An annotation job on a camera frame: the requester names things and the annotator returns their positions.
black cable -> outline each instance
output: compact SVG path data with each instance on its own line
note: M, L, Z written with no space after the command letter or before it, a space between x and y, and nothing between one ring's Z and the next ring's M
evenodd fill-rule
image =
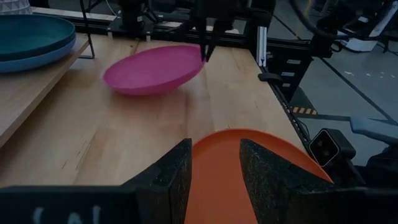
M307 125L306 125L306 124L304 124L304 122L303 122L303 121L301 121L301 120L299 120L299 119L297 119L297 121L299 121L299 122L300 122L300 124L301 124L302 126L304 126L304 128L305 128L305 132L307 132L307 136L308 136L308 138L310 138L310 139L311 139L311 136L310 136L310 131L308 130L308 127L307 127Z
M389 9L389 8L392 6L393 0L386 0L386 1L385 1L385 3L384 3L383 6L382 6L382 9L383 9L383 10L381 10L381 11L383 11L383 13L381 13L380 16L378 15L378 16L377 16L377 19L375 19L374 21L368 22L369 25L368 25L366 28L364 28L363 30L360 30L360 31L358 31L358 32L356 32L356 33L354 33L354 34L348 34L348 35L335 35L335 34L329 34L329 33L324 32L323 30L320 30L320 29L316 28L316 27L313 26L313 25L311 24L311 22L303 15L303 13L301 12L301 10L299 9L299 6L297 5L296 0L289 0L289 3L290 3L290 5L291 5L292 8L293 8L294 13L296 13L298 19L301 21L301 23L302 23L309 31L311 31L313 34L320 35L320 36L322 36L322 37L324 37L324 38L331 39L331 40L346 40L346 39L353 38L353 37L359 37L359 36L363 35L364 33L366 33L369 29L372 30L372 29L374 28L374 26L375 26L376 24L378 24L378 23L384 18L386 12L388 11L388 10L386 10L386 9Z

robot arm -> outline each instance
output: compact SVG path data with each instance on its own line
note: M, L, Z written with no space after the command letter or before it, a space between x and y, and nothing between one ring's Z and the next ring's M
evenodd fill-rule
M246 2L240 0L196 0L190 11L190 19L179 27L177 33L182 35L195 27L199 35L201 59L208 62L217 41L227 30L233 29L233 22L237 16L258 17L264 23L264 26L268 26L271 22L274 6L275 4L272 4L271 12L269 12L263 9L246 7ZM208 18L215 19L210 41L206 38Z

wooden shelf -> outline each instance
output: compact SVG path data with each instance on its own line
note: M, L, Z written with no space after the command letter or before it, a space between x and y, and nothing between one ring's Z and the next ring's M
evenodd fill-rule
M25 121L47 93L87 48L88 41L78 35L76 44L63 59L26 72L0 75L0 147Z

yellow and black tape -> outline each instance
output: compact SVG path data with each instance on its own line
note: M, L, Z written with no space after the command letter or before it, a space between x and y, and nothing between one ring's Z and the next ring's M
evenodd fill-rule
M298 114L305 114L305 115L309 115L309 116L316 116L318 113L316 110L312 109L312 108L301 108L298 106L293 107L293 113L298 113Z

black clamp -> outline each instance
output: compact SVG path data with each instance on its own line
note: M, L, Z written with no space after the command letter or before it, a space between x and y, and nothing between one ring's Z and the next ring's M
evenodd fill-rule
M276 85L282 85L284 82L280 75L269 72L260 73L258 77L262 82L268 82Z

